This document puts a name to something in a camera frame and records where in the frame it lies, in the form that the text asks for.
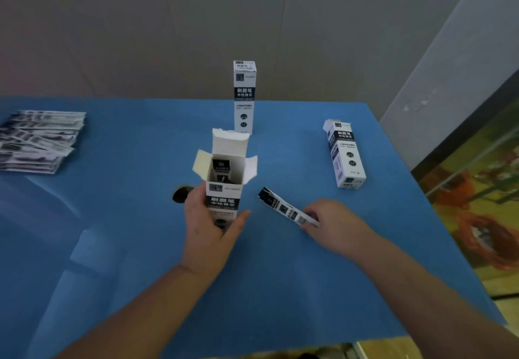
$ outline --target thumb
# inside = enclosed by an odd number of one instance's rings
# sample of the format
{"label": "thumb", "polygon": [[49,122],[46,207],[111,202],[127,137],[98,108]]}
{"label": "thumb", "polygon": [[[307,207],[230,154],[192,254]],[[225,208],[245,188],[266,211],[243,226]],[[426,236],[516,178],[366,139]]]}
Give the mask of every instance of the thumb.
{"label": "thumb", "polygon": [[319,228],[312,223],[305,222],[301,224],[301,229],[308,233],[308,235],[314,240],[317,239],[317,235],[319,234]]}
{"label": "thumb", "polygon": [[227,241],[231,246],[233,246],[236,242],[236,239],[240,236],[240,233],[243,230],[245,222],[247,218],[249,218],[250,214],[250,210],[246,210],[239,213],[236,219],[232,222],[227,231],[224,233],[222,239]]}

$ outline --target wall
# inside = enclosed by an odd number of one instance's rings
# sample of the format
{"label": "wall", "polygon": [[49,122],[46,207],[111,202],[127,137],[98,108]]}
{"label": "wall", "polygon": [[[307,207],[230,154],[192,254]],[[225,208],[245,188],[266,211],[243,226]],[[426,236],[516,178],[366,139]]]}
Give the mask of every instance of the wall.
{"label": "wall", "polygon": [[519,68],[519,0],[461,0],[380,120],[414,168]]}
{"label": "wall", "polygon": [[458,0],[0,0],[0,95],[365,101],[380,118]]}

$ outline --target pile of packets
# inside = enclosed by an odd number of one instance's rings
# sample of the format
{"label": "pile of packets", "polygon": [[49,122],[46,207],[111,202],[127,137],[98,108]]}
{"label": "pile of packets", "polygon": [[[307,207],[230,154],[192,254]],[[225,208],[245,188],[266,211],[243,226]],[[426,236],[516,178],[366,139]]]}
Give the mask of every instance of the pile of packets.
{"label": "pile of packets", "polygon": [[74,148],[86,113],[19,110],[0,128],[0,170],[54,174]]}

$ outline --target person's right arm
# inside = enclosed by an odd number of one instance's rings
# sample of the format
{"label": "person's right arm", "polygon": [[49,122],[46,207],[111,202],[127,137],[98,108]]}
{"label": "person's right arm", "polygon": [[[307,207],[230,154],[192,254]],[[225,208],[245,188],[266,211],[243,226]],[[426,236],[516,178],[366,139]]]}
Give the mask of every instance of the person's right arm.
{"label": "person's right arm", "polygon": [[346,206],[321,199],[304,212],[315,214],[321,226],[301,228],[367,274],[425,359],[519,357],[516,336],[471,307]]}

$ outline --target person's left arm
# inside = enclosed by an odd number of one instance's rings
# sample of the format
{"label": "person's left arm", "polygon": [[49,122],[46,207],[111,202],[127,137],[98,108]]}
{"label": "person's left arm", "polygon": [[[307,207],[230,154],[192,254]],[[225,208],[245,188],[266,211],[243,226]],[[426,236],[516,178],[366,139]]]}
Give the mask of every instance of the person's left arm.
{"label": "person's left arm", "polygon": [[121,310],[56,358],[157,358],[198,299],[223,269],[250,211],[222,233],[209,215],[205,182],[184,205],[187,234],[182,261]]}

